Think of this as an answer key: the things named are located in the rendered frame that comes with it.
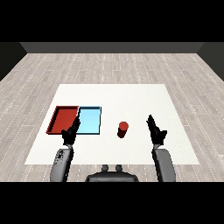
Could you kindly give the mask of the small red can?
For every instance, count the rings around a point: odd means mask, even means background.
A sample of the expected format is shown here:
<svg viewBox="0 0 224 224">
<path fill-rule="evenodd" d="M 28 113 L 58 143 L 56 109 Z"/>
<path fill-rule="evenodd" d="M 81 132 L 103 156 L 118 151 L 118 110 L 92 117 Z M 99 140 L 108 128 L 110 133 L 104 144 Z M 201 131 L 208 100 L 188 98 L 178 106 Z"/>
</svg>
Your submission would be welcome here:
<svg viewBox="0 0 224 224">
<path fill-rule="evenodd" d="M 120 123 L 119 123 L 119 126 L 118 126 L 117 135 L 118 135 L 120 138 L 124 138 L 124 136 L 125 136 L 126 133 L 127 133 L 128 128 L 129 128 L 129 125 L 128 125 L 127 122 L 120 122 Z"/>
</svg>

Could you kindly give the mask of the red shallow open box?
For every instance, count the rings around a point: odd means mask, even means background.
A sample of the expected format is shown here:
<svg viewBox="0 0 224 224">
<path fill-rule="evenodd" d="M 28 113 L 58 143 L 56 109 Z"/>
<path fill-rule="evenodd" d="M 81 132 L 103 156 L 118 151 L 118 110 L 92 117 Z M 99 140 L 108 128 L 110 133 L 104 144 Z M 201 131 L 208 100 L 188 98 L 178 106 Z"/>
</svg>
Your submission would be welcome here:
<svg viewBox="0 0 224 224">
<path fill-rule="evenodd" d="M 62 130 L 68 130 L 77 116 L 78 108 L 78 106 L 57 106 L 45 133 L 60 135 Z"/>
</svg>

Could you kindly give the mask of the dark grey robot body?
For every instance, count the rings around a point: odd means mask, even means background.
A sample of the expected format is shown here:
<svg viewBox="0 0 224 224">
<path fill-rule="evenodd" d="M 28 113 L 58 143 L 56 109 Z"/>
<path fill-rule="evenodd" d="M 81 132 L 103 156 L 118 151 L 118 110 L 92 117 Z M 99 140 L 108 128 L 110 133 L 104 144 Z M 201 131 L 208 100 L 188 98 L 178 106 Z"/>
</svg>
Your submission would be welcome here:
<svg viewBox="0 0 224 224">
<path fill-rule="evenodd" d="M 109 171 L 109 166 L 104 164 L 100 172 L 88 175 L 86 182 L 138 182 L 138 177 L 124 172 L 120 164 L 115 166 L 115 171 Z"/>
</svg>

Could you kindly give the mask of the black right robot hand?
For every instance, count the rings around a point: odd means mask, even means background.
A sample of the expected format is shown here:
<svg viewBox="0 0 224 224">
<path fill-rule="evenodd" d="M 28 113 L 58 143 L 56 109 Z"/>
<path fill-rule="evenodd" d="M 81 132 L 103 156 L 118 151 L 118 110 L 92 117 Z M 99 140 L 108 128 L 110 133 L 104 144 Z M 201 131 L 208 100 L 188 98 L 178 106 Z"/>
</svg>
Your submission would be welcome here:
<svg viewBox="0 0 224 224">
<path fill-rule="evenodd" d="M 163 145 L 165 137 L 167 135 L 166 130 L 161 130 L 155 123 L 152 115 L 149 115 L 148 120 L 146 121 L 150 131 L 150 138 L 154 145 Z"/>
</svg>

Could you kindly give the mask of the light blue shallow open box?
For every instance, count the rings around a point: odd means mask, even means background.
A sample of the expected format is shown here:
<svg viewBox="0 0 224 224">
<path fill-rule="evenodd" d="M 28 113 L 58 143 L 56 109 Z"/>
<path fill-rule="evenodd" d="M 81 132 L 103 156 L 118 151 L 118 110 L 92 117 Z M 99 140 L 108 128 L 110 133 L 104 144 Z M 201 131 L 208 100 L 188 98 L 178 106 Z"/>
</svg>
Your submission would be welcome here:
<svg viewBox="0 0 224 224">
<path fill-rule="evenodd" d="M 101 107 L 80 107 L 78 112 L 80 127 L 78 128 L 77 134 L 99 135 L 101 127 L 101 113 Z"/>
</svg>

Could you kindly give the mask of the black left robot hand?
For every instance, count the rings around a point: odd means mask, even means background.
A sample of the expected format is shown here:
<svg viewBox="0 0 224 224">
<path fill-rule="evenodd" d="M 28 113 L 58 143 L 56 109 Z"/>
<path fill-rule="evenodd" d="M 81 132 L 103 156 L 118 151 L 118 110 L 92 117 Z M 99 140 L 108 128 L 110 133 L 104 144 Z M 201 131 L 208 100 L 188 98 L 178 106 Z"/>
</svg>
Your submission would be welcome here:
<svg viewBox="0 0 224 224">
<path fill-rule="evenodd" d="M 81 121 L 78 116 L 75 117 L 73 120 L 73 124 L 71 127 L 68 128 L 68 130 L 62 130 L 61 135 L 62 138 L 64 139 L 64 145 L 73 145 L 75 138 L 76 138 L 76 133 L 80 127 Z"/>
</svg>

